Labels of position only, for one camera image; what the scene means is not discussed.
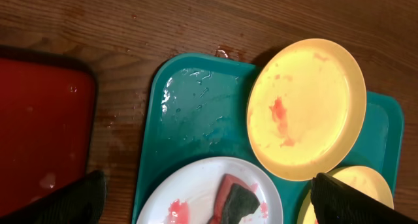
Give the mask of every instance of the dish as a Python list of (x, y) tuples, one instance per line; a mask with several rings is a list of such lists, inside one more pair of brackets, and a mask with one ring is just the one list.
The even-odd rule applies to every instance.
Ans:
[(177, 170), (152, 193), (141, 210), (137, 224), (168, 224), (172, 212), (181, 213), (182, 222), (170, 224), (207, 224), (214, 214), (214, 203), (225, 174), (249, 185), (262, 208), (248, 223), (283, 223), (279, 193), (271, 179), (255, 165), (232, 157), (213, 157), (196, 161)]
[(366, 87), (353, 56), (329, 40), (302, 40), (258, 76), (248, 102), (249, 141), (274, 175), (309, 180), (348, 154), (365, 113)]
[[(335, 169), (330, 172), (330, 175), (389, 208), (393, 208), (391, 189), (377, 171), (365, 166), (352, 166)], [(314, 206), (310, 197), (311, 193), (309, 191), (300, 208), (297, 224), (316, 223)]]

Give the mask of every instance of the brown wooden surface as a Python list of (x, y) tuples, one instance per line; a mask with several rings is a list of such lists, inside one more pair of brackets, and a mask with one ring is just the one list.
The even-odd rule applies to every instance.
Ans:
[(99, 80), (88, 162), (109, 177), (101, 223), (129, 223), (152, 76), (182, 52), (258, 65), (292, 42), (336, 41), (367, 89), (405, 114), (396, 210), (418, 219), (418, 0), (0, 0), (0, 44), (77, 57)]

